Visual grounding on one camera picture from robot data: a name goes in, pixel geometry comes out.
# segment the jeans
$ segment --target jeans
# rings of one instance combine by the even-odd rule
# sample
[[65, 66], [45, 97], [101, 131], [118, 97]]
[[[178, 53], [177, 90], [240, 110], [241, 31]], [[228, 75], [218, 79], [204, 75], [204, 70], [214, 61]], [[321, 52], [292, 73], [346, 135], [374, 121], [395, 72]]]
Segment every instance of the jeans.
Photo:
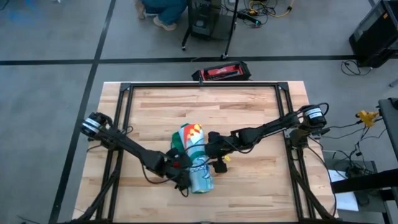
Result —
[[141, 0], [146, 13], [159, 14], [159, 20], [165, 25], [171, 25], [180, 19], [187, 7], [187, 0]]

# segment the white paper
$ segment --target white paper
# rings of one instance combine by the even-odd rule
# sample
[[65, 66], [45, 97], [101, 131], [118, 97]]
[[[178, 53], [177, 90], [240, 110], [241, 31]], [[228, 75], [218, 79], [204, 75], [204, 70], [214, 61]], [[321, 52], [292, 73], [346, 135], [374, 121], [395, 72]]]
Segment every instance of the white paper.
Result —
[[[330, 179], [332, 182], [336, 182], [339, 180], [344, 180], [342, 176], [346, 176], [346, 172], [344, 171], [335, 171], [335, 170], [328, 170]], [[342, 210], [349, 210], [349, 211], [355, 211], [358, 212], [358, 203], [356, 201], [354, 192], [345, 192], [345, 193], [338, 193], [336, 194], [336, 200], [337, 200], [337, 209], [342, 209]]]

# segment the yellow clamp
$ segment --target yellow clamp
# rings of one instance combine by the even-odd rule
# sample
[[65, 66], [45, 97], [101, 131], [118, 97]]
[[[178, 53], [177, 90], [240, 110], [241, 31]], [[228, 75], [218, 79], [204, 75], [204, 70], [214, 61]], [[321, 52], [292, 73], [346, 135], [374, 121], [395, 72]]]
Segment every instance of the yellow clamp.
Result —
[[366, 112], [365, 110], [360, 111], [356, 114], [356, 117], [360, 118], [367, 128], [374, 125], [374, 119], [379, 116], [379, 112]]
[[227, 162], [230, 162], [230, 161], [231, 161], [231, 158], [229, 158], [229, 156], [224, 156], [224, 159], [225, 159]]

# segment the gray floor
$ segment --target gray floor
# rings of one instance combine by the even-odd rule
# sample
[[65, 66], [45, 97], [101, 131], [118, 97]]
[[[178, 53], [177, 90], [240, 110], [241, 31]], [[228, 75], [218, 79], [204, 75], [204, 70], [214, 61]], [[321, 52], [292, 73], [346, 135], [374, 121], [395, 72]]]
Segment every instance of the gray floor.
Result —
[[[279, 0], [283, 11], [287, 0]], [[11, 1], [0, 11], [0, 60], [92, 59], [110, 0]], [[287, 17], [270, 18], [262, 29], [243, 24], [233, 37], [230, 56], [350, 55], [348, 36], [370, 10], [367, 0], [298, 0]], [[180, 50], [186, 16], [176, 32], [135, 18], [132, 1], [117, 0], [102, 58], [217, 57], [224, 42], [191, 38]], [[185, 81], [200, 68], [220, 63], [99, 65], [87, 113], [98, 105], [106, 81]], [[398, 95], [389, 82], [398, 78], [397, 60], [365, 77], [340, 72], [340, 61], [248, 62], [253, 80], [303, 80], [312, 103], [328, 102], [332, 125], [355, 121], [359, 110], [375, 110], [379, 99]], [[17, 215], [48, 221], [81, 96], [91, 65], [0, 66], [0, 220], [20, 223]], [[384, 129], [378, 123], [369, 135]], [[333, 130], [330, 136], [348, 133]], [[359, 136], [324, 139], [326, 150], [350, 151]], [[73, 212], [87, 143], [80, 138], [60, 221]], [[378, 170], [397, 168], [387, 135], [361, 146]], [[397, 214], [395, 205], [390, 206]], [[339, 211], [348, 221], [381, 223], [380, 214]]]

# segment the wooden tabletop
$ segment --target wooden tabletop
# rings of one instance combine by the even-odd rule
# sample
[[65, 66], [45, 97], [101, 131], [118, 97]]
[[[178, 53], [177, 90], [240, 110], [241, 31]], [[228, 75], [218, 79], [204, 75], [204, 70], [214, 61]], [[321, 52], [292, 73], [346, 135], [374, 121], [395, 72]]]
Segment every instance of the wooden tabletop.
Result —
[[[98, 111], [114, 116], [119, 86], [104, 84]], [[308, 104], [303, 82], [289, 82], [289, 88], [294, 110]], [[199, 123], [206, 133], [229, 135], [232, 130], [277, 119], [278, 112], [275, 90], [270, 87], [135, 88], [129, 118], [134, 131], [128, 136], [147, 149], [166, 152], [171, 136], [182, 124]], [[322, 157], [318, 144], [309, 143]], [[87, 153], [73, 218], [79, 217], [100, 191], [106, 153], [102, 147]], [[234, 153], [230, 158], [227, 173], [213, 173], [214, 190], [185, 198], [171, 182], [148, 183], [139, 160], [124, 153], [114, 222], [297, 221], [282, 134], [263, 139], [249, 154]], [[334, 200], [324, 166], [311, 151], [304, 150], [304, 158], [312, 192], [332, 211]], [[301, 199], [307, 214], [303, 194]]]

